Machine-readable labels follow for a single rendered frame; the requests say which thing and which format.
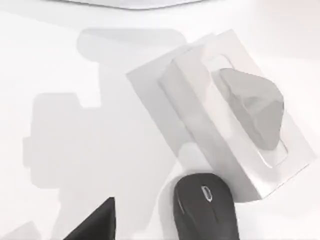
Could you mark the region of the black computer mouse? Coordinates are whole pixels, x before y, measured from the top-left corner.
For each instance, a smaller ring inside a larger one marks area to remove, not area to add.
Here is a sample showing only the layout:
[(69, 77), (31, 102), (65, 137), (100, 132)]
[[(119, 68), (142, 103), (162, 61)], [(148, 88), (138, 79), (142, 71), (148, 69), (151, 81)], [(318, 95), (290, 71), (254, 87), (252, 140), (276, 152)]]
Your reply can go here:
[(172, 203), (179, 240), (240, 240), (235, 202), (219, 176), (182, 177), (174, 187)]

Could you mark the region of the white tissue box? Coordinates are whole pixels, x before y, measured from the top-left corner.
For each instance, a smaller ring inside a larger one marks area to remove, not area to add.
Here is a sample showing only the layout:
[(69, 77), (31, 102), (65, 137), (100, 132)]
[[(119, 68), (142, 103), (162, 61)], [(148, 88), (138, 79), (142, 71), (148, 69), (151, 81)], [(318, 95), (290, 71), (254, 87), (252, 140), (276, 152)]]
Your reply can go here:
[(231, 30), (174, 56), (160, 85), (238, 203), (269, 196), (316, 159), (279, 89)]

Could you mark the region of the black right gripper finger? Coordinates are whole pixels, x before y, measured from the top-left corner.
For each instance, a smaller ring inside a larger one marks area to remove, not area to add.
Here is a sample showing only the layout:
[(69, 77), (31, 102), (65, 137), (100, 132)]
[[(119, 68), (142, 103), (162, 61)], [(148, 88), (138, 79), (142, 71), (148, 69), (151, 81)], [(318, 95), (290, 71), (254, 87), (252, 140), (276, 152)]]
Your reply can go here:
[(109, 197), (63, 240), (115, 240), (116, 201)]

